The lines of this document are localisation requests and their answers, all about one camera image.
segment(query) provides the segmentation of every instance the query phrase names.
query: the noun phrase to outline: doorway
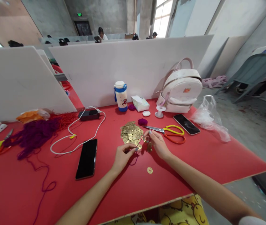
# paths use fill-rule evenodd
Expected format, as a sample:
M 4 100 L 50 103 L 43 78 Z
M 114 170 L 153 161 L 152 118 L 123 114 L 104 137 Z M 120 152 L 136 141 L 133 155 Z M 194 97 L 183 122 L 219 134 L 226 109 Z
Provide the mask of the doorway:
M 76 25 L 76 29 L 78 31 L 79 36 L 92 35 L 88 20 L 74 21 L 74 24 Z

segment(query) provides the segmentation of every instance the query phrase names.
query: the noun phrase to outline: gray plastic chair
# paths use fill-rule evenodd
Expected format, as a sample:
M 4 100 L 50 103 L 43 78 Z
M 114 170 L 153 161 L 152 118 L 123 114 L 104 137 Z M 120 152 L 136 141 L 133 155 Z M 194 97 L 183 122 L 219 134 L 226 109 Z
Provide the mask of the gray plastic chair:
M 247 89 L 234 103 L 239 102 L 246 96 L 252 96 L 258 90 L 258 88 L 263 85 L 263 83 L 260 84 L 260 82 L 263 82 L 265 78 L 266 53 L 252 55 L 244 62 L 239 70 L 215 93 L 215 95 L 217 95 L 231 82 L 233 82 L 233 84 L 231 84 L 230 87 L 225 90 L 225 92 L 234 89 L 240 83 L 248 84 L 249 86 L 247 87 Z

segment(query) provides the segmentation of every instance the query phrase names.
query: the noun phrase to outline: white cable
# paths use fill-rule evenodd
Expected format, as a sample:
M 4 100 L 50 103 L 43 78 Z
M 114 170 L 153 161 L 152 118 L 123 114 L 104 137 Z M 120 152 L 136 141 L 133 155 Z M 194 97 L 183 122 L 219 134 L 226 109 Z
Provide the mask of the white cable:
M 98 128 L 97 128 L 97 130 L 96 130 L 96 132 L 95 132 L 95 135 L 91 138 L 91 139 L 93 139 L 93 138 L 96 137 L 96 134 L 97 134 L 97 132 L 98 132 L 98 129 L 100 128 L 101 124 L 104 122 L 104 120 L 105 120 L 105 118 L 106 118 L 106 114 L 105 114 L 103 111 L 100 111 L 99 109 L 97 109 L 97 108 L 95 108 L 95 107 L 93 107 L 93 106 L 89 106 L 89 107 L 85 108 L 84 111 L 83 111 L 83 113 L 84 113 L 85 110 L 88 109 L 88 108 L 94 108 L 94 109 L 96 109 L 99 113 L 103 113 L 103 114 L 104 114 L 104 119 L 102 120 L 102 122 L 101 122 L 100 125 L 98 126 Z M 54 146 L 54 144 L 56 144 L 57 142 L 61 141 L 62 139 L 64 139 L 64 138 L 68 138 L 68 137 L 76 136 L 76 134 L 72 133 L 72 132 L 70 131 L 69 128 L 71 127 L 71 125 L 73 125 L 73 124 L 74 124 L 75 122 L 77 122 L 79 119 L 77 119 L 76 121 L 72 122 L 72 124 L 70 124 L 70 125 L 68 126 L 68 131 L 69 131 L 72 135 L 65 136 L 65 137 L 63 137 L 63 138 L 57 140 L 56 142 L 54 142 L 54 143 L 51 145 L 50 150 L 51 150 L 52 153 L 57 154 L 57 155 L 64 155 L 64 154 L 67 154 L 67 153 L 71 153 L 71 152 L 75 151 L 80 145 L 82 145 L 82 144 L 86 143 L 87 141 L 90 141 L 90 140 L 91 140 L 91 139 L 89 139 L 89 140 L 87 140 L 87 141 L 85 141 L 85 142 L 79 144 L 74 150 L 72 150 L 72 151 L 70 151 L 70 152 L 57 153 L 57 152 L 54 152 L 54 151 L 52 150 L 52 147 Z

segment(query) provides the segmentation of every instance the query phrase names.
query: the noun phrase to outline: gray floor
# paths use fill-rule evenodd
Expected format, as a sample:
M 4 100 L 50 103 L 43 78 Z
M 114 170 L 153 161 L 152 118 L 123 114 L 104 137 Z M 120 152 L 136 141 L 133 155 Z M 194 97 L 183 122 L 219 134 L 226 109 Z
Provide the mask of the gray floor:
M 194 106 L 198 107 L 201 104 L 204 95 L 214 96 L 216 91 L 217 89 L 204 88 Z M 238 97 L 234 92 L 221 92 L 214 97 L 223 126 L 234 138 L 266 161 L 266 102 L 259 98 L 252 98 L 232 104 L 232 100 Z M 266 221 L 266 196 L 261 193 L 251 178 L 227 184 L 226 188 L 245 201 Z M 203 206 L 210 224 L 230 225 L 206 202 Z

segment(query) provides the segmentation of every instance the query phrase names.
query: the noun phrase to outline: thread spool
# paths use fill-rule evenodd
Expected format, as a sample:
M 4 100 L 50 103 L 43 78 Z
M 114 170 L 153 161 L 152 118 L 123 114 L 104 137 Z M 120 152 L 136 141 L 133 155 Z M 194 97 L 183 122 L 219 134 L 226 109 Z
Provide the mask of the thread spool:
M 157 106 L 156 109 L 158 110 L 158 112 L 155 113 L 155 116 L 158 118 L 162 118 L 163 114 L 162 112 L 166 110 L 166 108 L 164 106 Z

